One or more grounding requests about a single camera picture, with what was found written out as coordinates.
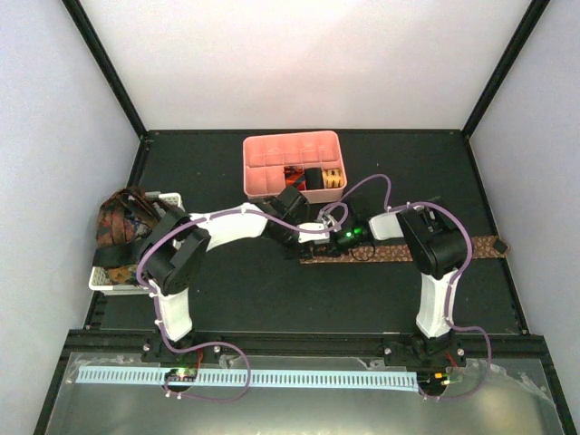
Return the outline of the yellow black rolled tie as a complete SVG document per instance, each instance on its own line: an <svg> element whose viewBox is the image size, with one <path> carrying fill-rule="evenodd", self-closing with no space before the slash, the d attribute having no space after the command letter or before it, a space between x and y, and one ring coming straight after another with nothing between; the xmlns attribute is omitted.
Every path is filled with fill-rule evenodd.
<svg viewBox="0 0 580 435"><path fill-rule="evenodd" d="M343 185L343 173L340 168L323 169L322 175L326 189L339 189Z"/></svg>

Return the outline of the left black frame post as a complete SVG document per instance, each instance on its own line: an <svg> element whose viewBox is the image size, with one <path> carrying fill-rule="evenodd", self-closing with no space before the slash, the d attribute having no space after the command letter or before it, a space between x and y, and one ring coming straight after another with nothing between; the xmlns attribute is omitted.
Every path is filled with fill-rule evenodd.
<svg viewBox="0 0 580 435"><path fill-rule="evenodd" d="M89 49L94 61L97 63L99 69L112 93L114 94L118 104L124 112L132 129L140 140L143 140L148 135L140 115L133 104L130 95L128 94L121 77L117 73L110 56L108 55L102 41L95 30L90 17L87 15L82 2L79 0L62 0L62 3L72 18L78 32L84 40Z"/></svg>

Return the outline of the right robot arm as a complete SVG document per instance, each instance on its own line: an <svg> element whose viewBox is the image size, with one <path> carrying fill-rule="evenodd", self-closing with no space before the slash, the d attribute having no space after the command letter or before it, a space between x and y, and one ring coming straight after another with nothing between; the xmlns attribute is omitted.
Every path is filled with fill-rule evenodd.
<svg viewBox="0 0 580 435"><path fill-rule="evenodd" d="M454 331L453 305L461 275L473 257L467 229L440 197L391 208L332 236L329 256L365 243L402 238L420 272L420 308L411 336L414 359L423 365L439 360Z"/></svg>

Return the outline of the orange black rolled tie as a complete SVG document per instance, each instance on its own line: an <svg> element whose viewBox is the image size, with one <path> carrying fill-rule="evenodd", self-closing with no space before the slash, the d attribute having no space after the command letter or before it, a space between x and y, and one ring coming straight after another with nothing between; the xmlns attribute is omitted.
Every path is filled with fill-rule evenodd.
<svg viewBox="0 0 580 435"><path fill-rule="evenodd" d="M284 166L285 185L299 191L306 190L305 170L297 166Z"/></svg>

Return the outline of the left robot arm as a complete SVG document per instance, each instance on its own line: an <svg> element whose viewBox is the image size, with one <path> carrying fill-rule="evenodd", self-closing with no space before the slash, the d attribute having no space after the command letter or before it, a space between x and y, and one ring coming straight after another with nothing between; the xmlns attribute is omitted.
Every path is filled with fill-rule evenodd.
<svg viewBox="0 0 580 435"><path fill-rule="evenodd" d="M136 278L150 290L155 324L165 334L162 350L175 362L186 361L195 341L189 314L189 289L206 254L226 244L261 236L294 248L308 242L327 242L331 217L310 217L310 203L296 188L275 197L256 199L237 207L206 214L186 214L171 206L143 241Z"/></svg>

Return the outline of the white basket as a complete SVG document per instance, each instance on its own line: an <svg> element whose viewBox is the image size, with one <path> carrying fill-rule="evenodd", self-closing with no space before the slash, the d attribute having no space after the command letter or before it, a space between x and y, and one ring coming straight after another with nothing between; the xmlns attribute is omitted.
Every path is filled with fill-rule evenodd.
<svg viewBox="0 0 580 435"><path fill-rule="evenodd" d="M160 193L158 191L146 192L146 194L153 198L160 198L169 206L183 208L181 195L178 193ZM145 295L147 290L139 283L136 285L114 285L107 278L104 270L100 267L92 265L92 271L89 279L89 287L94 292L101 292L104 295Z"/></svg>

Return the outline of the pile of dark ties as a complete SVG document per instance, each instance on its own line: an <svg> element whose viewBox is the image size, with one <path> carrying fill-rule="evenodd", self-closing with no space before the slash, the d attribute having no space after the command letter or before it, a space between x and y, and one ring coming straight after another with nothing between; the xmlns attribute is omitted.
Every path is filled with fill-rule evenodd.
<svg viewBox="0 0 580 435"><path fill-rule="evenodd" d="M142 243L168 209L169 203L139 187L115 192L99 208L92 264L114 285L136 285Z"/></svg>

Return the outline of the right black frame post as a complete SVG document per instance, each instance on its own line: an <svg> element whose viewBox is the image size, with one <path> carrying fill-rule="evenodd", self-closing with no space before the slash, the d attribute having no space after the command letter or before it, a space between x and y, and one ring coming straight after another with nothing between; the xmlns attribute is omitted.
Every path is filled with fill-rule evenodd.
<svg viewBox="0 0 580 435"><path fill-rule="evenodd" d="M465 140L469 140L476 131L549 4L550 0L533 0L529 2L516 30L510 37L506 48L461 130L462 137Z"/></svg>

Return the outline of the black frame post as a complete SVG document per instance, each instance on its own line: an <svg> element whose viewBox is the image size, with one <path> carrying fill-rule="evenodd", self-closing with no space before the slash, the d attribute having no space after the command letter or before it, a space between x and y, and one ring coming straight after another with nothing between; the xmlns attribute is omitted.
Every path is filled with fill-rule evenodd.
<svg viewBox="0 0 580 435"><path fill-rule="evenodd" d="M462 137L465 140L469 140L476 131L549 4L550 0L533 0L529 2L516 30L510 37L506 48L461 130Z"/></svg>
<svg viewBox="0 0 580 435"><path fill-rule="evenodd" d="M118 104L124 112L132 129L140 140L143 140L148 135L140 115L133 104L130 95L128 94L121 77L117 73L110 56L108 55L102 41L95 30L90 17L87 15L82 2L79 0L62 0L62 3L72 18L78 32L84 40L89 49L94 61L97 63L99 69L112 93L114 94Z"/></svg>

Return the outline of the pink divided organizer box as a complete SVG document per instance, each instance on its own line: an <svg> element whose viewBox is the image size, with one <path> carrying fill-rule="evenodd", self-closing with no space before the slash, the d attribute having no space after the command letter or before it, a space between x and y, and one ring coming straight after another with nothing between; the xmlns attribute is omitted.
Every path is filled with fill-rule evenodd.
<svg viewBox="0 0 580 435"><path fill-rule="evenodd" d="M243 181L246 196L265 198L280 194L287 188L284 166L341 169L343 185L340 188L298 190L312 204L339 200L348 184L340 141L334 131L251 136L243 142Z"/></svg>

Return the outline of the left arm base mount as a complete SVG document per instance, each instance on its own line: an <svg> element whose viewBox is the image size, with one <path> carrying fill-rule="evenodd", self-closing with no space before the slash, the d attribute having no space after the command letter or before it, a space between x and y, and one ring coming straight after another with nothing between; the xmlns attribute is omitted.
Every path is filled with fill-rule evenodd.
<svg viewBox="0 0 580 435"><path fill-rule="evenodd" d="M177 342L169 344L175 351L163 342L161 335L147 339L143 344L141 361L157 364L166 371L163 374L162 388L171 392L180 393L189 390L197 380L205 360L214 362L224 350L222 344L211 344L196 351L187 351L189 347L198 345L198 341L191 333Z"/></svg>

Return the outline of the brown floral tie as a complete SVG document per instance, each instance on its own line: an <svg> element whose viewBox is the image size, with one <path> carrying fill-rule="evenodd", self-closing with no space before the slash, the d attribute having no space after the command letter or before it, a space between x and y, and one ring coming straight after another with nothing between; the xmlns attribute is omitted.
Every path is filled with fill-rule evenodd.
<svg viewBox="0 0 580 435"><path fill-rule="evenodd" d="M506 258L509 246L498 236L479 236L471 239L473 259ZM353 263L409 263L411 251L406 245L361 246L339 256L307 256L301 265L353 264Z"/></svg>

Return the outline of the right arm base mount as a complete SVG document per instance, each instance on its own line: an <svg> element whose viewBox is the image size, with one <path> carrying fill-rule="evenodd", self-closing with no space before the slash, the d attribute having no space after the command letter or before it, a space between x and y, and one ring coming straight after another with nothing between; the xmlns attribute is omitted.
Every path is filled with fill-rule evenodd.
<svg viewBox="0 0 580 435"><path fill-rule="evenodd" d="M439 338L426 338L421 332L399 334L383 344L385 364L416 372L420 392L436 398L452 383L462 380L466 362L458 351L453 333Z"/></svg>

